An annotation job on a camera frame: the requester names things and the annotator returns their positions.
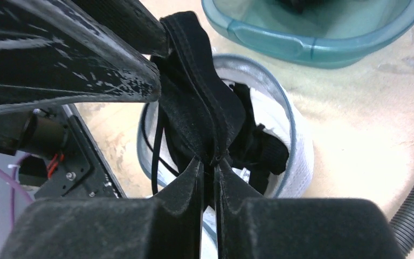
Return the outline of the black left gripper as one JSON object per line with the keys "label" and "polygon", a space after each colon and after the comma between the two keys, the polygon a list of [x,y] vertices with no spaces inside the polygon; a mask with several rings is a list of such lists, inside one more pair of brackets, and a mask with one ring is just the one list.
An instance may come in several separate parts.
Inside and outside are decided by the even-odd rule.
{"label": "black left gripper", "polygon": [[67,129],[55,110],[25,110],[160,97],[160,73],[150,54],[73,2],[0,1],[1,154],[54,156],[66,145]]}

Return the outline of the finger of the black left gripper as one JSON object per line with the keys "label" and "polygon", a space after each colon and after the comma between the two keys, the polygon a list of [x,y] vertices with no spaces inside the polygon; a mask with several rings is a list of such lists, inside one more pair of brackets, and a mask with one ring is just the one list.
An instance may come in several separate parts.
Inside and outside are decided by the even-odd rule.
{"label": "finger of the black left gripper", "polygon": [[140,1],[76,0],[73,3],[139,53],[169,55],[170,43],[162,23]]}

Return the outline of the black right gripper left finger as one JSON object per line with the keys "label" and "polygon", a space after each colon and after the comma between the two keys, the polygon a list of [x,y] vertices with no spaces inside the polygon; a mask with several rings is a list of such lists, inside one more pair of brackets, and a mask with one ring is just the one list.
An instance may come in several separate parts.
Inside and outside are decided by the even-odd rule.
{"label": "black right gripper left finger", "polygon": [[0,258],[200,258],[203,164],[148,199],[43,199],[17,221]]}

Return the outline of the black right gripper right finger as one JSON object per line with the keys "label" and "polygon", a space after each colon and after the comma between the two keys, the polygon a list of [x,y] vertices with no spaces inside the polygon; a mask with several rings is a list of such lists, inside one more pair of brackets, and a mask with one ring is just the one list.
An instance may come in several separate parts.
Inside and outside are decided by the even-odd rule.
{"label": "black right gripper right finger", "polygon": [[369,200],[265,198],[221,161],[215,202],[219,258],[403,257]]}

